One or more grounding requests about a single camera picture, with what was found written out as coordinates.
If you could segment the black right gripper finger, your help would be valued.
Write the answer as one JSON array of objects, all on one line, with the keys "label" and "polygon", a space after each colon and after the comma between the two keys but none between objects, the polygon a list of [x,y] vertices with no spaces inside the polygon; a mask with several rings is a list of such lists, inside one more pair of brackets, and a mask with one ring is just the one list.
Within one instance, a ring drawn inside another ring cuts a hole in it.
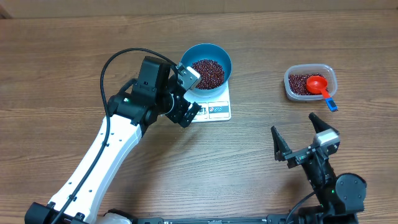
[{"label": "black right gripper finger", "polygon": [[292,153],[291,148],[285,142],[275,126],[271,127],[272,138],[274,142],[274,156],[276,161],[285,161],[286,156]]},{"label": "black right gripper finger", "polygon": [[308,118],[312,122],[312,125],[313,125],[313,127],[315,129],[315,132],[317,134],[320,133],[320,132],[323,132],[323,131],[331,129],[337,135],[339,135],[339,131],[337,129],[335,129],[334,127],[330,126],[328,123],[324,122],[315,113],[310,113]]}]

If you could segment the orange scoop with blue handle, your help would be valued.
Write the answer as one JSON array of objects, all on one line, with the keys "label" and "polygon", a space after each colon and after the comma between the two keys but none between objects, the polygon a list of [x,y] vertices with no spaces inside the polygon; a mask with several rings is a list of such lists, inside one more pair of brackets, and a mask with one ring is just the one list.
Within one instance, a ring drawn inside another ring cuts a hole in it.
[{"label": "orange scoop with blue handle", "polygon": [[338,111],[338,107],[326,90],[328,87],[328,80],[321,76],[310,76],[306,81],[306,88],[312,94],[321,94],[331,112]]}]

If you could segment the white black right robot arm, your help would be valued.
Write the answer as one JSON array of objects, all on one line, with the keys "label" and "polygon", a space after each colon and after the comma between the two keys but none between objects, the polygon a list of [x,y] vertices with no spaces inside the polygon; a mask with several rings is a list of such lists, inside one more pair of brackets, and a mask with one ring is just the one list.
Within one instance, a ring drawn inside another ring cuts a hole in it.
[{"label": "white black right robot arm", "polygon": [[313,142],[293,151],[278,132],[271,127],[274,155],[277,161],[286,161],[288,168],[301,166],[313,192],[301,199],[287,214],[270,214],[267,223],[358,223],[359,212],[364,211],[366,181],[357,174],[336,175],[329,156],[340,145],[340,133],[315,113],[308,118],[316,135]]}]

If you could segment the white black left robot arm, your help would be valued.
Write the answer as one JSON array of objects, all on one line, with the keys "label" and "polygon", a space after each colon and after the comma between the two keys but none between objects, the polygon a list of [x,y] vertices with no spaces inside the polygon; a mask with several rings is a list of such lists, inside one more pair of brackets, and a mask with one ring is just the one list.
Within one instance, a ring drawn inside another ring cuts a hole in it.
[{"label": "white black left robot arm", "polygon": [[127,155],[158,116],[164,114],[183,128],[190,125],[201,107],[184,95],[200,80],[192,67],[146,56],[138,78],[129,80],[106,102],[98,135],[67,183],[48,204],[34,202],[25,223],[135,223],[132,215],[116,209],[99,217],[103,197]]}]

